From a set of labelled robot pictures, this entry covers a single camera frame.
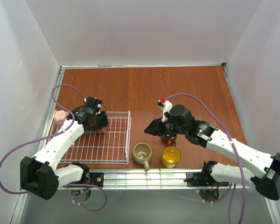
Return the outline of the white and pink mug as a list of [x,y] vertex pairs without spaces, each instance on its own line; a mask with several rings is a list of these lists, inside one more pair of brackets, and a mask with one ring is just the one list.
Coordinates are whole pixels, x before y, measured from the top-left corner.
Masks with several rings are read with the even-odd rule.
[[104,134],[106,134],[106,133],[107,133],[107,128],[106,128],[106,127],[102,127],[102,132],[103,132]]

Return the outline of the yellow enamel mug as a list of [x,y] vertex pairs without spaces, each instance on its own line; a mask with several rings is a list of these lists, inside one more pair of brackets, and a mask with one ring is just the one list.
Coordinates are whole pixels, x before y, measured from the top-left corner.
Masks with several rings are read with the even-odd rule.
[[181,160],[181,152],[176,148],[176,143],[167,148],[162,152],[161,162],[166,168],[174,168],[176,164]]

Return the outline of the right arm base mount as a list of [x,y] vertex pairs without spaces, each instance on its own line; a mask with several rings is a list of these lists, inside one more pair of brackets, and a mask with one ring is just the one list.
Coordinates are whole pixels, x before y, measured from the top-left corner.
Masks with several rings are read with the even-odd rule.
[[227,187],[229,182],[217,182],[210,176],[203,172],[187,172],[186,179],[183,180],[188,187]]

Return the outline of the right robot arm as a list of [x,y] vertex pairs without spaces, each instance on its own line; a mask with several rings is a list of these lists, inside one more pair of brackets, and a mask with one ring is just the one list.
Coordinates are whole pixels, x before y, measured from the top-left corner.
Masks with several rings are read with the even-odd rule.
[[163,116],[148,125],[144,130],[146,134],[183,135],[194,145],[218,152],[238,162],[237,167],[217,161],[204,162],[200,172],[186,179],[188,185],[207,187],[216,184],[244,184],[256,189],[268,199],[280,199],[280,153],[263,153],[232,139],[216,126],[196,120],[183,105],[164,106],[162,109]]

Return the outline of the pink faceted mug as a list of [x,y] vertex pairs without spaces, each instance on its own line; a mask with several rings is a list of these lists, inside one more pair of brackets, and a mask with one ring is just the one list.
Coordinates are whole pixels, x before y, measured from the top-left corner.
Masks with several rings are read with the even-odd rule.
[[64,110],[59,110],[55,112],[53,119],[54,123],[58,126],[58,128],[62,127],[68,115],[69,113]]

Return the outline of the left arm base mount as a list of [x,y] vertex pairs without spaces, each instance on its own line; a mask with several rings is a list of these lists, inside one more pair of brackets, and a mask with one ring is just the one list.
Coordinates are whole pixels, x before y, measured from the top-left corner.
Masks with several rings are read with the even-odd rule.
[[103,187],[104,176],[105,176],[105,174],[102,172],[88,173],[88,174],[86,174],[86,184]]

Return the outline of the aluminium frame rail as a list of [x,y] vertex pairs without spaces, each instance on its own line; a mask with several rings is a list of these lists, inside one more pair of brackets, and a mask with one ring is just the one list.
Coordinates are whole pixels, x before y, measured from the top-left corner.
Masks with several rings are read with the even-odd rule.
[[[67,184],[49,200],[29,193],[23,224],[267,224],[271,222],[264,196],[244,184],[188,187],[187,172],[203,163],[238,166],[218,152],[190,143],[177,134],[181,160],[174,168],[161,162],[167,148],[162,136],[144,133],[162,117],[161,98],[183,105],[196,120],[206,121],[243,144],[245,137],[220,65],[202,67],[139,67],[66,69],[58,108],[73,111],[88,97],[102,100],[101,110],[131,112],[128,165],[84,164],[89,173],[102,172],[103,187]],[[150,169],[133,161],[138,143],[153,152]]]

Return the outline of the brown mug black interior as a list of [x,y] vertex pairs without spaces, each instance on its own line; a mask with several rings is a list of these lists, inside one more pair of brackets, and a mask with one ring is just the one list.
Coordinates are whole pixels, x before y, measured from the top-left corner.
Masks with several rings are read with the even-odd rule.
[[177,134],[167,133],[161,137],[161,140],[164,144],[167,144],[167,146],[170,147],[173,145],[176,138],[177,138]]

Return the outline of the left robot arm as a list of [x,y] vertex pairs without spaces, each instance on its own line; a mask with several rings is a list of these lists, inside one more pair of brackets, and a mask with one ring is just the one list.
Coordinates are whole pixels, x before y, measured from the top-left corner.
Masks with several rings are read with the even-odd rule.
[[32,158],[24,157],[20,162],[20,186],[45,200],[53,197],[59,187],[67,184],[88,184],[88,166],[73,162],[57,168],[60,160],[75,141],[86,132],[104,129],[109,121],[101,110],[102,100],[88,97],[85,104],[71,113],[59,110],[54,113],[57,133]]

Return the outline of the beige ceramic mug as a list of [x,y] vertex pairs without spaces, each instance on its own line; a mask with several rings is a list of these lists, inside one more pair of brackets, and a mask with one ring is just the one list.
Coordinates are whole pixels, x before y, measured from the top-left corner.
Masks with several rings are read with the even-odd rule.
[[152,159],[153,152],[148,144],[138,143],[133,149],[132,156],[133,161],[137,164],[143,165],[146,172],[150,169],[149,162]]

